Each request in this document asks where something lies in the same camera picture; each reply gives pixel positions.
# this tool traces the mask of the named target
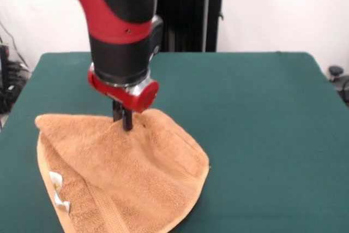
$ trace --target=towel fold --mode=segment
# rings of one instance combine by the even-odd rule
[[[199,144],[159,110],[109,117],[42,115],[39,170],[66,233],[166,233],[196,204],[209,170]],[[55,205],[49,172],[63,177]]]

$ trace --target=black knob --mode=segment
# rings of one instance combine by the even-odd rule
[[[341,74],[343,74],[344,70],[341,67],[338,67],[337,65],[333,65],[331,67],[329,67],[329,72],[332,76],[339,76]]]

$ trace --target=white wall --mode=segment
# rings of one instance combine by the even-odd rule
[[[307,51],[324,71],[349,71],[349,0],[224,0],[222,11],[219,51]],[[0,0],[0,20],[32,68],[45,52],[89,50],[77,0]]]

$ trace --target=black stand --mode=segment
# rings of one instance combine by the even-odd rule
[[[215,52],[222,0],[158,0],[161,52]]]

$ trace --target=cable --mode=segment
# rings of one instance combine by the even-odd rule
[[[9,35],[9,37],[12,39],[12,44],[13,44],[13,48],[15,49],[17,55],[19,56],[20,60],[23,62],[24,65],[26,65],[27,68],[29,68],[28,64],[26,63],[26,61],[24,60],[24,58],[21,56],[21,54],[19,53],[17,46],[16,46],[16,42],[14,37],[10,34],[10,32],[5,28],[4,24],[2,24],[2,22],[0,21],[0,26],[3,28],[3,30],[6,32],[7,35]]]
[[[346,81],[343,83],[343,86],[342,86],[342,93],[343,93],[343,100],[344,100],[344,102],[349,103],[349,98],[348,98],[348,99],[346,98],[346,90],[345,90],[347,84],[349,84],[349,79],[346,80]]]

